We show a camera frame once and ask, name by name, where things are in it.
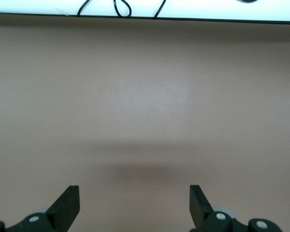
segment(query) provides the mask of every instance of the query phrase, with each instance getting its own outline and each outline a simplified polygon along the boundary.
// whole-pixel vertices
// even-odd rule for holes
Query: black cable
[[[154,19],[156,19],[156,18],[158,17],[158,15],[159,15],[160,11],[162,10],[162,8],[163,8],[165,2],[166,2],[166,0],[163,0],[161,6],[159,7],[157,13],[156,13],[155,16],[154,16]]]
[[[131,14],[132,14],[132,9],[131,9],[130,5],[125,0],[121,0],[121,1],[129,8],[129,14],[127,16],[122,16],[117,9],[116,0],[114,0],[114,7],[115,7],[115,10],[116,10],[118,17],[119,18],[130,18]]]
[[[90,0],[86,0],[83,5],[79,8],[78,12],[77,12],[77,17],[81,16],[81,12],[83,10],[83,8],[88,4],[88,2],[90,2]]]

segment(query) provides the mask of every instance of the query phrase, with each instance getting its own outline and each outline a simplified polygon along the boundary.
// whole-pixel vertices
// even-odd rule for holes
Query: black mechanical arm
[[[226,212],[214,211],[198,185],[190,186],[189,208],[196,227],[190,232],[282,232],[265,219],[252,219],[246,226]],[[79,188],[69,186],[45,213],[31,214],[9,228],[0,221],[0,232],[67,232],[79,210]]]

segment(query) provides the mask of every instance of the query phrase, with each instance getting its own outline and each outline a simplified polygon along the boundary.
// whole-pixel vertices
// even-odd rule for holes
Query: screw
[[[225,219],[227,219],[227,217],[224,214],[222,214],[222,213],[217,213],[216,214],[216,217],[219,220],[225,220]]]
[[[35,222],[35,221],[37,221],[37,220],[39,220],[39,217],[38,217],[38,216],[33,216],[33,217],[31,217],[31,218],[29,219],[29,222]]]
[[[264,221],[257,221],[256,225],[261,229],[267,229],[267,225]]]

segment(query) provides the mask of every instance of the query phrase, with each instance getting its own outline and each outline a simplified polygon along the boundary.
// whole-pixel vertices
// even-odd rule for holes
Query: white surface
[[[153,17],[162,0],[128,0],[134,17]],[[0,13],[76,15],[84,0],[0,0]],[[128,9],[117,1],[122,15]],[[92,0],[81,15],[117,16],[112,0]],[[290,21],[290,0],[167,0],[159,17]]]
[[[0,14],[0,220],[188,232],[189,185],[290,232],[290,25]]]

